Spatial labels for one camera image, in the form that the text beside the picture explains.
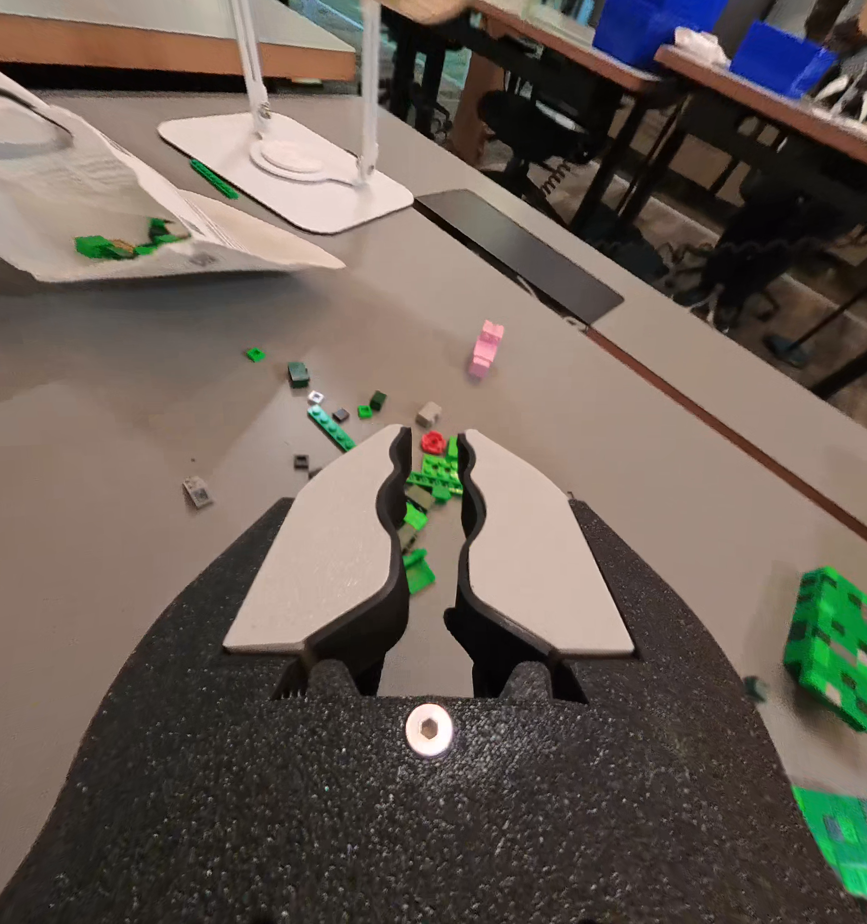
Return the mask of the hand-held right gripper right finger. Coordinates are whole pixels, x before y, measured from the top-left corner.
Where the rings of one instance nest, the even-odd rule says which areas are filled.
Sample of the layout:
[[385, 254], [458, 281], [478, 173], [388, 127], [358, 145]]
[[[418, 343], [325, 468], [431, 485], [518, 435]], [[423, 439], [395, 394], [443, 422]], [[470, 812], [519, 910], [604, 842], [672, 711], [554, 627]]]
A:
[[462, 545], [444, 616], [472, 659], [619, 659], [635, 642], [567, 494], [483, 432], [458, 437]]

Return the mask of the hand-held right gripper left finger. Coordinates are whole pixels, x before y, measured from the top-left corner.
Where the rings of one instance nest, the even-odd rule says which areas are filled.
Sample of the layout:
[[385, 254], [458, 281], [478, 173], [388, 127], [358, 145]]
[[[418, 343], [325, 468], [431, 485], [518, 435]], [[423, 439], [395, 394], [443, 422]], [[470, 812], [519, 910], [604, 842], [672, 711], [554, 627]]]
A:
[[408, 621], [398, 530], [412, 461], [410, 428], [388, 425], [299, 491], [223, 638], [228, 655], [384, 663]]

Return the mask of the pile of green bricks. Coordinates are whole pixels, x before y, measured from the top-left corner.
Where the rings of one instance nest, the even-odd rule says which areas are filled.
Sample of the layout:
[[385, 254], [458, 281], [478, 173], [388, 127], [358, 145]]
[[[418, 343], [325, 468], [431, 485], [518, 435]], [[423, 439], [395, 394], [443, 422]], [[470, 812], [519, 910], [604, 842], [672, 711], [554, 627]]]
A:
[[74, 246], [80, 255], [91, 260], [136, 260], [149, 256], [170, 244], [189, 239], [189, 233], [178, 234], [171, 230], [172, 222], [159, 217], [150, 217], [147, 223], [147, 239], [138, 244], [120, 238], [100, 235], [74, 238]]

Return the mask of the white paper bag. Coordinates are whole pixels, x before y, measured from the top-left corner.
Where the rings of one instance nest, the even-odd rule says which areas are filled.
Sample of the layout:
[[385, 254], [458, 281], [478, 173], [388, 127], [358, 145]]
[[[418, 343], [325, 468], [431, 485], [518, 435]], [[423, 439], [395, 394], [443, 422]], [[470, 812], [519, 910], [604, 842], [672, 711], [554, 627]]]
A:
[[[74, 238], [138, 244], [150, 217], [190, 237], [136, 260], [91, 260]], [[42, 283], [345, 267], [323, 248], [183, 191], [79, 115], [0, 72], [0, 259]]]

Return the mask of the wood-edged grey desk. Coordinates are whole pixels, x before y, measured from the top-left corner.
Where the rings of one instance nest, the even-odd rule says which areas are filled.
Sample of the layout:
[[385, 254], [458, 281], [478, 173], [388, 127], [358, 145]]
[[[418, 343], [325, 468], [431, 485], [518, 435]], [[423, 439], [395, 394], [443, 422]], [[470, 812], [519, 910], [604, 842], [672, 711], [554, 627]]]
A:
[[[251, 2], [263, 75], [348, 82], [349, 44], [282, 2]], [[241, 76], [229, 2], [0, 1], [0, 63]]]

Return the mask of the green flat brick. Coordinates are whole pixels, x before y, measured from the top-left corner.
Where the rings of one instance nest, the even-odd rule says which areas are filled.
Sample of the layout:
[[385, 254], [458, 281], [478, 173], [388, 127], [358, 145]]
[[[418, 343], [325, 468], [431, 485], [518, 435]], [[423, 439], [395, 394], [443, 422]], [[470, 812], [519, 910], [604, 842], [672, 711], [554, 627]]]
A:
[[402, 562], [410, 596], [435, 584], [437, 578], [427, 562], [427, 550], [415, 548], [403, 554]]

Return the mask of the short wide green plate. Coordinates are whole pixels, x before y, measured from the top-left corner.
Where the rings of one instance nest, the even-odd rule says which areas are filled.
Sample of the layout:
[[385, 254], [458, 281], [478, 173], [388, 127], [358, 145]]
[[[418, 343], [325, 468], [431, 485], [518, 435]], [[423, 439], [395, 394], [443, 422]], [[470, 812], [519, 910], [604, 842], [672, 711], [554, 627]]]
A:
[[405, 482], [433, 492], [434, 489], [449, 491], [451, 496], [463, 495], [463, 486], [458, 474], [458, 461], [445, 456], [424, 454], [421, 468], [412, 470]]

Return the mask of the narrow green plate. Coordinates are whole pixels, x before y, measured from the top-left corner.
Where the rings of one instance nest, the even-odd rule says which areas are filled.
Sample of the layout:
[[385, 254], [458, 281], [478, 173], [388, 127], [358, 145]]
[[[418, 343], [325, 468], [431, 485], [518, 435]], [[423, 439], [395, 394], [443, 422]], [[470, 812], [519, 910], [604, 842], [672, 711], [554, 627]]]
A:
[[238, 201], [240, 199], [239, 191], [230, 183], [225, 181], [221, 176], [212, 171], [199, 160], [191, 158], [189, 166], [193, 172], [205, 180], [213, 189], [217, 190], [224, 198], [229, 201]]
[[310, 405], [307, 414], [309, 419], [341, 452], [347, 453], [355, 448], [356, 443], [353, 438], [321, 405]]

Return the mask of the pink brick pig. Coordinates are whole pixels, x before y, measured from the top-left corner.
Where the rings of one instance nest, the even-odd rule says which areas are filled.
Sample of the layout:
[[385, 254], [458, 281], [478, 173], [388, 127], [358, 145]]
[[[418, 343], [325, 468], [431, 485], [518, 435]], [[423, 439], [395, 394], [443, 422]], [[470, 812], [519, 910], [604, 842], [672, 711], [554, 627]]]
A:
[[474, 342], [467, 368], [467, 373], [471, 378], [481, 381], [487, 376], [495, 361], [504, 334], [505, 327], [503, 325], [488, 320], [483, 323]]

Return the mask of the flat green brick panel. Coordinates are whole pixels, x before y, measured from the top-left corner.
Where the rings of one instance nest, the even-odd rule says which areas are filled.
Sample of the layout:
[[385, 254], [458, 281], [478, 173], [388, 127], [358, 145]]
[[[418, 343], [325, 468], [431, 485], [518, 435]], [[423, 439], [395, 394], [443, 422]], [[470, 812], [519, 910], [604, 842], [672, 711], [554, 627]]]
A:
[[804, 574], [783, 664], [798, 687], [867, 733], [867, 594], [832, 567]]

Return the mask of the wooden and white book stand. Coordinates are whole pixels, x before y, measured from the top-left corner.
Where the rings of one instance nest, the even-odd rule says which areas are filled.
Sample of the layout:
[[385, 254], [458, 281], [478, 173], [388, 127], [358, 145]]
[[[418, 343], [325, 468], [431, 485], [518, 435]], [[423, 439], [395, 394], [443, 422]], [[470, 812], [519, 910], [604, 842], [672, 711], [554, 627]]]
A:
[[377, 169], [380, 4], [361, 3], [357, 154], [272, 112], [251, 4], [230, 5], [249, 113], [166, 121], [158, 127], [161, 138], [288, 224], [314, 235], [347, 232], [411, 207], [412, 193]]

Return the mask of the square green pixel panel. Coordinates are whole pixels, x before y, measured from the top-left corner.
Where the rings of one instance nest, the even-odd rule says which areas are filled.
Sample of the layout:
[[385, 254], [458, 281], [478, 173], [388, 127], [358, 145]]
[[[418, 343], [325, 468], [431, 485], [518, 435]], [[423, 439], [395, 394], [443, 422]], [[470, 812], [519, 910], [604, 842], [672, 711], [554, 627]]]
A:
[[793, 786], [793, 796], [826, 862], [846, 892], [867, 899], [867, 798]]

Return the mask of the white cloth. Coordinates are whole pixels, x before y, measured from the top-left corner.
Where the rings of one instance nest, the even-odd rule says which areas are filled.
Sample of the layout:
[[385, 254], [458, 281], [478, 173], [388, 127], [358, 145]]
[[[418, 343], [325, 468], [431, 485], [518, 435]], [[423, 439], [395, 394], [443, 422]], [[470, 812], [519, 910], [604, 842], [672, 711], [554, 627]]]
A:
[[730, 63], [718, 38], [708, 32], [678, 27], [674, 30], [673, 45], [679, 51], [709, 66], [725, 67]]

